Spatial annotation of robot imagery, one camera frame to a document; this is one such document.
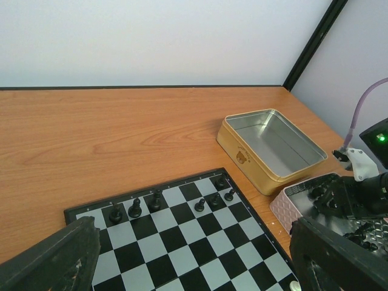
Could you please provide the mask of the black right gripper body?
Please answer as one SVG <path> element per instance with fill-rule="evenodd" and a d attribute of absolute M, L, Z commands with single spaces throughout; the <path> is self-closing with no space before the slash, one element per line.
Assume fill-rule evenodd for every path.
<path fill-rule="evenodd" d="M 351 176 L 336 176 L 312 190 L 313 206 L 320 214 L 348 220 L 363 219 L 364 207 L 357 199 L 361 183 Z"/>

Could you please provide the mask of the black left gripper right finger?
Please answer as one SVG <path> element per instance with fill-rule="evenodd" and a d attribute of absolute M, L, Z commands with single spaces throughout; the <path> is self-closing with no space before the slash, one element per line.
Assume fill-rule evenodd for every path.
<path fill-rule="evenodd" d="M 302 290 L 387 290 L 387 261 L 308 217 L 292 223 L 290 254 Z"/>

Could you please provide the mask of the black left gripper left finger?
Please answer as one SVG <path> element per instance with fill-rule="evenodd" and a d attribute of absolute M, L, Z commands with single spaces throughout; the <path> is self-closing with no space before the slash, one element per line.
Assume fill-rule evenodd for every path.
<path fill-rule="evenodd" d="M 1 290 L 90 290 L 99 229 L 83 216 L 1 264 Z"/>

